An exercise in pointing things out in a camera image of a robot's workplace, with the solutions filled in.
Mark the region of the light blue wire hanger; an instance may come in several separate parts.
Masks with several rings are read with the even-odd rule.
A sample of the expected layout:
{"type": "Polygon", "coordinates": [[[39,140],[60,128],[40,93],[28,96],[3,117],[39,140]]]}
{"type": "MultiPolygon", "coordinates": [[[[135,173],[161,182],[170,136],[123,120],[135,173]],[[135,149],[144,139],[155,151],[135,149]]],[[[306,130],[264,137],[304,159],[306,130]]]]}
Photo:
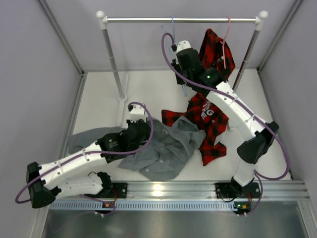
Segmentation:
{"type": "MultiPolygon", "coordinates": [[[[172,34],[172,37],[173,37],[174,42],[177,43],[176,35],[175,35],[175,22],[174,22],[174,17],[171,15],[170,18],[171,18],[171,24],[172,24],[172,33],[171,33],[171,34],[172,34]]],[[[165,24],[162,24],[162,25],[161,25],[161,30],[162,30],[162,33],[163,33],[163,34],[168,32],[168,30],[167,30],[165,24]]],[[[183,85],[181,85],[181,86],[182,86],[182,90],[183,90],[184,96],[187,97],[186,85],[183,84],[183,85]]]]}

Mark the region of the grey button shirt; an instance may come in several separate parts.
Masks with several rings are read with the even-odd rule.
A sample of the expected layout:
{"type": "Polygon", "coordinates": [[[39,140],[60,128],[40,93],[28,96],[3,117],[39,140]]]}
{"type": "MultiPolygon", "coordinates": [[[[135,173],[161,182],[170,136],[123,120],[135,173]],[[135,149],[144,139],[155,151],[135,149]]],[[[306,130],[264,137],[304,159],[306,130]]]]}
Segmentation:
{"type": "MultiPolygon", "coordinates": [[[[152,133],[138,152],[119,160],[121,169],[139,172],[149,180],[172,180],[183,170],[198,149],[206,133],[181,116],[172,126],[154,119],[152,133]]],[[[68,153],[74,154],[108,133],[125,128],[100,127],[69,136],[68,153]]]]}

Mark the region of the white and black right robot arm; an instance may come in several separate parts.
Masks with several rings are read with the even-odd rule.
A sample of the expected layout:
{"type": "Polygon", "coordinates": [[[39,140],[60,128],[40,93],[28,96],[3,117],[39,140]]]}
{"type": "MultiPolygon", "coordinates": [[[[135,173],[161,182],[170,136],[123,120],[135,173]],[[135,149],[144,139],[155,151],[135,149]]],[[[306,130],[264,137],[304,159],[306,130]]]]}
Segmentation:
{"type": "Polygon", "coordinates": [[[237,148],[240,157],[237,170],[230,183],[220,189],[218,197],[238,198],[252,190],[255,170],[261,156],[273,144],[279,126],[257,118],[235,94],[224,76],[216,67],[205,68],[197,50],[187,41],[172,46],[176,58],[172,61],[175,74],[196,92],[202,92],[206,99],[215,104],[242,135],[244,142],[237,148]]]}

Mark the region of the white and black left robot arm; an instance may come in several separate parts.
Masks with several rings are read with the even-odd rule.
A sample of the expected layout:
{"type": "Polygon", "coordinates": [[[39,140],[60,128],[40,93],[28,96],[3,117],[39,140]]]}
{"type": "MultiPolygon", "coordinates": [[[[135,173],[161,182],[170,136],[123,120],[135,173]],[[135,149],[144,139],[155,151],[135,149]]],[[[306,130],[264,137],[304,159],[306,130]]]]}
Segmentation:
{"type": "Polygon", "coordinates": [[[108,133],[63,159],[42,165],[30,163],[26,182],[32,207],[42,208],[57,199],[76,195],[91,198],[110,196],[113,185],[106,172],[82,178],[78,175],[124,159],[147,143],[152,133],[151,123],[143,119],[128,120],[127,123],[128,127],[121,132],[108,133]]]}

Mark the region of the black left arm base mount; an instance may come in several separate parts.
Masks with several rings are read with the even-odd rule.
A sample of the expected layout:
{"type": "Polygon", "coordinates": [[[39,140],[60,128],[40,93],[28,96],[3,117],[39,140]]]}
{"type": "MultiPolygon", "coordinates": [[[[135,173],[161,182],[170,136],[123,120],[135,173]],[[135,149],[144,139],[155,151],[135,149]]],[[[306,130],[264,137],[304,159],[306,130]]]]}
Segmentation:
{"type": "Polygon", "coordinates": [[[112,185],[108,185],[103,188],[98,194],[98,198],[126,198],[128,191],[128,183],[114,182],[112,185]]]}

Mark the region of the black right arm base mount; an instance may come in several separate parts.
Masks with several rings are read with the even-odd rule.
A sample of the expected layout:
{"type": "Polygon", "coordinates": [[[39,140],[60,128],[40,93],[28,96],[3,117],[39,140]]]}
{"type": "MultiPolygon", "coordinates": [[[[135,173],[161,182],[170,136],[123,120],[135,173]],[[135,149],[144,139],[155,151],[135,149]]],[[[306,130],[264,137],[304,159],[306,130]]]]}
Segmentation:
{"type": "Polygon", "coordinates": [[[241,186],[231,182],[217,182],[215,189],[217,198],[221,199],[233,199],[244,196],[241,186]]]}

